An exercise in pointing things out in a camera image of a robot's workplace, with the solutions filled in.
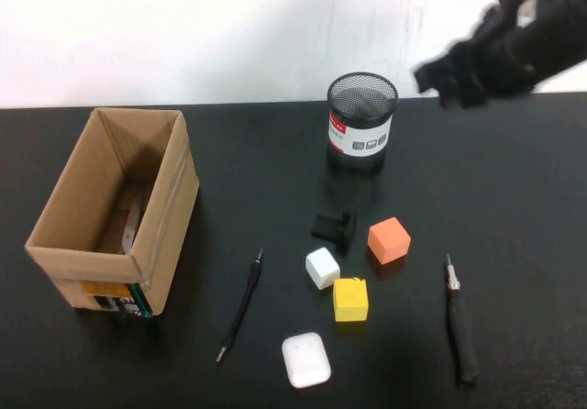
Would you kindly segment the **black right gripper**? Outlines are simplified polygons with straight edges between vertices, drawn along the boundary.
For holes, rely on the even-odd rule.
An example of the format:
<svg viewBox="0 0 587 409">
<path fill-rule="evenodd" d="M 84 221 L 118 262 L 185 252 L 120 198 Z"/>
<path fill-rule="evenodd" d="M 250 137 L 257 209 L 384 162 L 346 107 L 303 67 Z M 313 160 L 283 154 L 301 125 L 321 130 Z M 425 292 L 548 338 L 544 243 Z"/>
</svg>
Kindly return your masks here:
<svg viewBox="0 0 587 409">
<path fill-rule="evenodd" d="M 442 107 L 473 108 L 492 98 L 527 94 L 536 87 L 537 69 L 520 61 L 510 38 L 517 34 L 520 5 L 494 6 L 473 36 L 456 42 L 445 56 L 417 66 L 417 91 L 436 90 Z"/>
</svg>

